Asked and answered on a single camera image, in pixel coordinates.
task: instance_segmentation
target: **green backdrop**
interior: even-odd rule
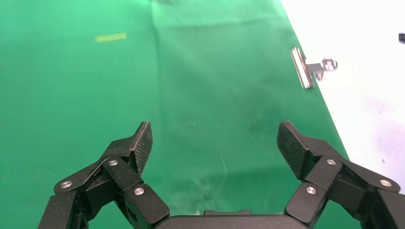
[[[344,154],[297,45],[279,1],[0,1],[0,228],[36,228],[55,183],[143,120],[143,178],[172,215],[282,212],[298,181],[281,121]],[[317,228],[355,225],[330,203]],[[90,226],[129,228],[114,204]]]

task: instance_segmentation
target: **white table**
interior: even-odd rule
[[[350,160],[405,193],[405,1],[282,2],[306,58],[338,61],[319,87]]]

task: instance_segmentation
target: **black object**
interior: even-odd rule
[[[141,178],[152,149],[149,122],[113,141],[98,161],[58,182],[39,229],[87,229],[114,201],[136,229],[311,229],[328,200],[342,205],[364,229],[405,229],[405,196],[394,181],[344,159],[326,141],[303,136],[290,122],[278,129],[278,148],[303,183],[284,215],[205,211],[169,216],[169,207]]]
[[[405,44],[405,33],[400,33],[398,35],[398,40],[399,42],[401,42],[402,44]]]

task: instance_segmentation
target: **yellow mark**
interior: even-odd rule
[[[116,34],[97,36],[96,42],[112,42],[112,41],[117,41],[117,40],[124,40],[126,38],[127,38],[127,34],[122,32],[122,33],[116,33]]]

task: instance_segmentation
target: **silver clip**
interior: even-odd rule
[[[315,86],[312,76],[315,76],[317,81],[323,80],[323,73],[336,70],[338,62],[332,58],[324,58],[318,63],[308,63],[302,55],[299,48],[295,47],[291,50],[292,61],[294,62],[295,69],[299,80],[301,81],[302,88],[308,89]]]

